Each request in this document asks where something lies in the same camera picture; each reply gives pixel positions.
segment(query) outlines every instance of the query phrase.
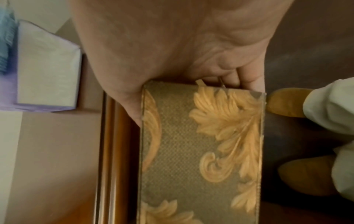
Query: foot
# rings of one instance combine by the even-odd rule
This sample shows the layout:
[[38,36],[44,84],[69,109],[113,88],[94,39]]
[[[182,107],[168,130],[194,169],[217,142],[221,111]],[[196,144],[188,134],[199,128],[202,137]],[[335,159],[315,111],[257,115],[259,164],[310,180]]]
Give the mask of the foot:
[[285,88],[271,93],[267,97],[268,112],[287,117],[305,118],[302,105],[312,89]]
[[336,156],[328,155],[309,159],[297,159],[279,167],[281,180],[291,189],[314,196],[338,194],[331,171]]

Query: hand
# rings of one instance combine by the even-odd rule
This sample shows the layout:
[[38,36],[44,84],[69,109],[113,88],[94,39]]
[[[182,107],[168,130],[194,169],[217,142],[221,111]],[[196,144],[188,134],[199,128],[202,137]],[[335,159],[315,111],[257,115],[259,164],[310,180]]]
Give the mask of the hand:
[[264,92],[264,57],[293,0],[69,0],[96,77],[141,125],[151,79]]

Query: wooden edge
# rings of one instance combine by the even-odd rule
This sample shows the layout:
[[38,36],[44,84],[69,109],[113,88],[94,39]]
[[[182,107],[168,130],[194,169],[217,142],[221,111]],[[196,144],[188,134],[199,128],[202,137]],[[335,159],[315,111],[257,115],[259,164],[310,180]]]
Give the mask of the wooden edge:
[[131,119],[105,94],[94,224],[128,222]]

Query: shoe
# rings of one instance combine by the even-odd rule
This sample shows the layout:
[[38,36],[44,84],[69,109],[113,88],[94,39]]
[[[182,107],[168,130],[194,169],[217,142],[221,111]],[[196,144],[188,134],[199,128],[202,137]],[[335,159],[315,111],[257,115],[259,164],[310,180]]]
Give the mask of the shoe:
[[297,159],[278,168],[280,179],[291,189],[313,196],[338,194],[331,177],[336,156]]
[[302,105],[311,91],[302,88],[276,90],[267,97],[266,110],[287,117],[305,118]]

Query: brown shoe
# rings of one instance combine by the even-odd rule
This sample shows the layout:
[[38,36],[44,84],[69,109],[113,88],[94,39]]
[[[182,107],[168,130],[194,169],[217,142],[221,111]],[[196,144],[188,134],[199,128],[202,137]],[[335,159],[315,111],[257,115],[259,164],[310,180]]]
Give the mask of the brown shoe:
[[281,180],[291,189],[314,196],[338,194],[332,177],[336,156],[328,155],[309,159],[297,159],[278,168]]
[[302,105],[312,89],[285,88],[271,93],[267,97],[268,112],[287,117],[302,117]]

